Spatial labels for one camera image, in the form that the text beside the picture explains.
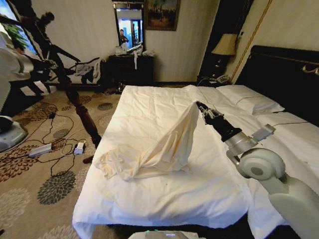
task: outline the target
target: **mirror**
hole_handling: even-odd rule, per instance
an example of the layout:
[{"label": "mirror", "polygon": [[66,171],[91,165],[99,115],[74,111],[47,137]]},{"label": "mirror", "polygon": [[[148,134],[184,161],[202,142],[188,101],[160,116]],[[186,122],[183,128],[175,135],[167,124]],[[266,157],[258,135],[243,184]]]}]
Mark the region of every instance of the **mirror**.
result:
[{"label": "mirror", "polygon": [[145,49],[144,4],[132,2],[114,3],[119,45],[132,48],[142,43]]}]

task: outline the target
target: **dark wooden dresser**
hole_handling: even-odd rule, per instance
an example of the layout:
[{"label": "dark wooden dresser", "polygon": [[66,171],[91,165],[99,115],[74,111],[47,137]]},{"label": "dark wooden dresser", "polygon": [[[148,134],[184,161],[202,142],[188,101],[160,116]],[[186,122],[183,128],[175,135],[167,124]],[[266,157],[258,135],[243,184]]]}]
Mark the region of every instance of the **dark wooden dresser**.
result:
[{"label": "dark wooden dresser", "polygon": [[134,86],[153,85],[154,57],[138,56],[135,69],[134,55],[110,56],[108,65],[115,83]]}]

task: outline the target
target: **white pillow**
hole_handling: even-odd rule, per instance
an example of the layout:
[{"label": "white pillow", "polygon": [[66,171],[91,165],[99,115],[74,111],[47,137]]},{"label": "white pillow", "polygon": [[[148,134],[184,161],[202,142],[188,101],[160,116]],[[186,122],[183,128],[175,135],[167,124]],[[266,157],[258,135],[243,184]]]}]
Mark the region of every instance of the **white pillow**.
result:
[{"label": "white pillow", "polygon": [[276,128],[275,136],[301,161],[319,175],[319,127],[288,112],[256,117]]},{"label": "white pillow", "polygon": [[260,115],[271,112],[280,112],[285,108],[277,102],[249,89],[246,86],[230,85],[217,87],[217,90],[226,96],[233,104],[247,111],[251,115]]}]

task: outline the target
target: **lampshade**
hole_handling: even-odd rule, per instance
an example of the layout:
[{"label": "lampshade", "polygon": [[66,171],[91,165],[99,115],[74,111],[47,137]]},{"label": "lampshade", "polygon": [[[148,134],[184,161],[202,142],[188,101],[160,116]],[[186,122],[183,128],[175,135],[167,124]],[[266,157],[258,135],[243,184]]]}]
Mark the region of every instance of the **lampshade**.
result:
[{"label": "lampshade", "polygon": [[218,55],[235,55],[235,42],[237,34],[223,34],[215,49],[211,52]]}]

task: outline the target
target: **floral rug pattern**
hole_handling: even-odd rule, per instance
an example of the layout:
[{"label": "floral rug pattern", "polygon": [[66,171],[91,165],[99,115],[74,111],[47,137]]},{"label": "floral rug pattern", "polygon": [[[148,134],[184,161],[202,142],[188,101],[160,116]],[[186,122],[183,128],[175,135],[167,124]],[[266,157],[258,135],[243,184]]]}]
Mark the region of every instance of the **floral rug pattern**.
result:
[{"label": "floral rug pattern", "polygon": [[[102,135],[120,96],[91,91],[79,92]],[[1,239],[77,239],[72,228],[73,209],[90,164],[82,160],[93,155],[95,146],[75,107],[63,91],[46,96],[13,119],[28,135],[15,147],[0,153]],[[73,155],[75,145],[86,140],[83,154]],[[51,143],[52,151],[35,158],[28,153]],[[118,238],[103,226],[94,239]]]}]

